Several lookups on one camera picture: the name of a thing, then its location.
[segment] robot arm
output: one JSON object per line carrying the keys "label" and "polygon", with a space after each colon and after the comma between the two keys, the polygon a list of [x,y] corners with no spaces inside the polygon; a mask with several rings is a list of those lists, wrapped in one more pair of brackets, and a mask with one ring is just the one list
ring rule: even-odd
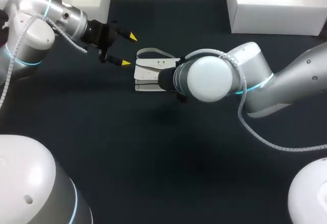
{"label": "robot arm", "polygon": [[[231,50],[247,82],[245,108],[249,116],[260,118],[272,114],[296,100],[327,88],[327,43],[310,49],[277,74],[271,71],[259,46],[249,42]],[[167,80],[164,70],[159,85]],[[214,102],[228,94],[242,94],[240,75],[229,61],[205,56],[182,63],[174,69],[173,89],[187,97]]]}
{"label": "robot arm", "polygon": [[[6,79],[8,65],[18,38],[26,22],[31,18],[27,12],[43,15],[52,20],[70,39],[80,39],[87,45],[98,48],[101,62],[108,61],[116,65],[127,63],[107,55],[107,50],[117,35],[136,41],[130,31],[123,30],[117,23],[103,24],[97,20],[90,21],[85,12],[62,0],[0,0],[0,10],[8,14],[10,27],[8,42],[0,48],[1,58],[5,60],[0,64],[0,84]],[[33,74],[53,45],[54,31],[56,30],[40,19],[31,24],[19,46],[12,79]]]}

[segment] metal bolt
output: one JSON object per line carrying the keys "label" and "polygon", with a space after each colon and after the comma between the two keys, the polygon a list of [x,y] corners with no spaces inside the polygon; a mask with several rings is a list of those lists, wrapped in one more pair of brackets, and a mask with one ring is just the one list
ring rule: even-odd
{"label": "metal bolt", "polygon": [[62,14],[62,17],[63,17],[64,19],[68,19],[68,18],[69,18],[69,13],[63,13],[63,14]]}

